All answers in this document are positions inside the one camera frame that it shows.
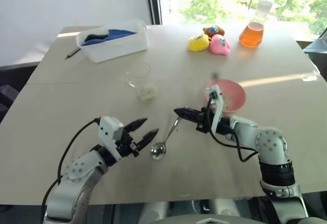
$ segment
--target orange liquid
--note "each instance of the orange liquid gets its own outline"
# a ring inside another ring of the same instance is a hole
[[[240,35],[240,44],[245,47],[257,47],[264,34],[264,26],[257,22],[250,22]]]

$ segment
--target table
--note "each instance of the table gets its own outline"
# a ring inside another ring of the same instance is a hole
[[[302,191],[326,190],[326,82],[278,26],[266,27],[257,49],[238,45],[243,26],[224,28],[232,46],[228,57],[186,50],[188,37],[201,32],[201,26],[149,26],[147,51],[99,64],[82,52],[64,60],[75,38],[59,37],[0,125],[0,204],[39,205],[69,140],[85,123],[104,115],[124,124],[149,118],[133,133],[136,141],[151,129],[160,130],[139,157],[109,169],[91,204],[263,195],[257,158],[240,162],[236,150],[217,145],[191,122],[179,124],[162,160],[150,157],[150,147],[164,139],[176,119],[174,108],[206,104],[204,88],[214,71],[245,88],[247,101],[237,115],[283,131]],[[79,28],[64,30],[75,31]],[[151,65],[159,93],[150,103],[141,102],[125,81],[124,71],[136,60]],[[64,165],[97,143],[97,127],[91,126]]]

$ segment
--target white plastic bin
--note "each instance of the white plastic bin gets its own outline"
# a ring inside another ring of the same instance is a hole
[[[108,34],[109,29],[120,29],[135,32],[136,34],[123,38],[113,39],[98,44],[82,46],[89,34]],[[80,32],[76,36],[77,46],[94,63],[103,62],[112,58],[140,52],[148,48],[147,27],[142,20],[130,20],[113,23],[104,27]]]

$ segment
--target white wall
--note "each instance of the white wall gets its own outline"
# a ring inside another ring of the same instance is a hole
[[[64,26],[140,18],[147,0],[0,0],[0,66],[39,61]]]

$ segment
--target metal spoon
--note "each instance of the metal spoon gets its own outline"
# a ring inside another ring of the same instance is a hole
[[[168,136],[163,142],[158,142],[153,147],[151,147],[151,156],[153,159],[157,159],[157,160],[161,159],[166,154],[166,142],[181,120],[182,120],[181,117],[178,117],[176,119],[176,121],[174,122],[172,128],[168,133]]]

